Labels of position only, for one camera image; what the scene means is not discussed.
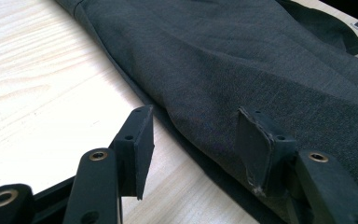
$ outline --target dark gray fabric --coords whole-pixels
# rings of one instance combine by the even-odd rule
[[[320,10],[301,6],[290,0],[276,0],[304,28],[323,42],[345,49],[349,54],[358,54],[358,38],[343,21]]]
[[[58,2],[144,99],[246,188],[233,149],[242,105],[269,114],[300,150],[336,156],[358,183],[358,59],[277,2]],[[287,220],[283,199],[259,200]]]

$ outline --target black mounting arm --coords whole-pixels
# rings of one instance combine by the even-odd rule
[[[358,186],[331,155],[296,140],[257,110],[239,109],[236,151],[260,197],[284,197],[291,223],[358,224]]]
[[[76,176],[35,196],[23,184],[0,187],[0,224],[122,223],[121,197],[142,199],[153,149],[148,105],[131,112],[108,148],[85,153]]]

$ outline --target brass insert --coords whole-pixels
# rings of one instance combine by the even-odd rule
[[[19,192],[16,189],[6,189],[0,192],[0,207],[5,206],[11,202],[13,202],[17,196],[19,196]]]
[[[309,154],[309,158],[317,162],[328,162],[328,158],[325,155],[318,152],[311,152]]]
[[[107,157],[107,153],[104,151],[96,151],[89,155],[89,159],[92,161],[101,161]]]

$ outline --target screw hole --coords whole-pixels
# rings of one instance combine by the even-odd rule
[[[101,161],[107,157],[107,153],[103,151],[97,151],[89,155],[89,159],[92,161]]]
[[[100,218],[98,212],[88,212],[80,219],[81,224],[95,224]]]
[[[309,155],[310,159],[318,162],[328,162],[328,158],[320,153],[311,152]]]
[[[19,195],[19,192],[15,189],[8,189],[0,192],[0,207],[5,206],[11,202],[13,202],[17,196]]]

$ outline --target light wood surface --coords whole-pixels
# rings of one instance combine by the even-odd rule
[[[74,175],[80,157],[107,147],[140,105],[56,2],[0,1],[0,186],[24,183],[37,193]],[[123,199],[125,223],[256,223],[157,120],[155,145],[144,200]]]

